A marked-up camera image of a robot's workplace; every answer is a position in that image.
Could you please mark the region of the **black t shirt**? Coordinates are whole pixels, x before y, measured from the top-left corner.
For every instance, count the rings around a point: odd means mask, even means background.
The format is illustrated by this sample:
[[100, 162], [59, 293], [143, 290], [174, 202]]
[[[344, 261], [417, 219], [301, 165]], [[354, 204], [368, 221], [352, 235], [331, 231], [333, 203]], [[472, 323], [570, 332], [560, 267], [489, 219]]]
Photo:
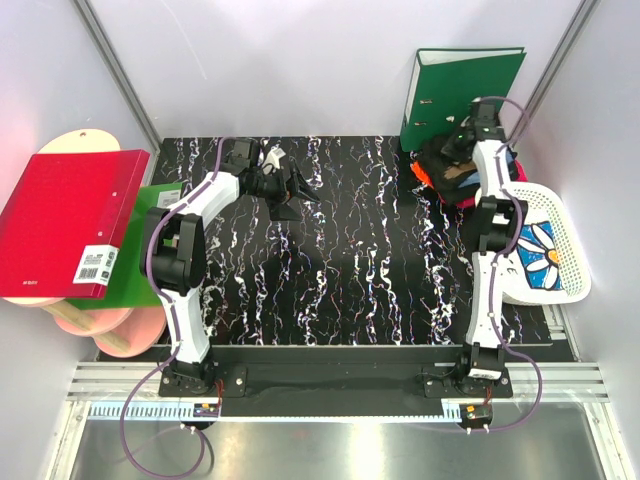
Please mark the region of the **black t shirt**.
[[418, 161], [421, 167], [428, 173], [433, 183], [432, 190], [440, 200], [448, 205], [449, 195], [453, 190], [473, 171], [477, 170], [473, 161], [468, 163], [453, 163], [440, 153], [447, 137], [437, 135], [425, 141], [418, 151], [414, 162]]

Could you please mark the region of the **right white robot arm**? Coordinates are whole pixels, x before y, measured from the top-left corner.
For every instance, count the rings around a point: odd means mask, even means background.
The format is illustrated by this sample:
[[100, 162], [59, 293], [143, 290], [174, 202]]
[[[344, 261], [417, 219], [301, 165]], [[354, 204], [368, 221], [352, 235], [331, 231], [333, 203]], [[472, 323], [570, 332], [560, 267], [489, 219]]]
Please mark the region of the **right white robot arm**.
[[503, 277], [515, 250], [527, 204], [507, 190], [507, 139], [499, 118], [500, 96], [472, 100], [467, 117], [456, 127], [442, 154], [459, 166], [475, 164], [480, 198], [471, 217], [473, 295], [469, 326], [449, 383], [463, 396], [486, 396], [506, 375], [506, 341], [502, 333]]

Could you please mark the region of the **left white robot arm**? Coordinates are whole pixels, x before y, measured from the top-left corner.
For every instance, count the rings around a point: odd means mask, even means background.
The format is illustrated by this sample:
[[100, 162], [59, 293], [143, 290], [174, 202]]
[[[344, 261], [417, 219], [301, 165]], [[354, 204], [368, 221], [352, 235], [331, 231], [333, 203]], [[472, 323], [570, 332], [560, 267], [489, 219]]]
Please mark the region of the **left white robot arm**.
[[167, 387], [181, 394], [204, 396], [222, 386], [200, 307], [205, 230], [243, 196], [263, 200], [273, 221], [299, 220], [289, 204], [294, 198], [319, 200], [281, 148], [264, 152], [255, 140], [222, 138], [212, 171], [183, 198], [152, 207], [144, 217], [139, 270], [161, 302], [171, 341], [169, 357], [158, 369]]

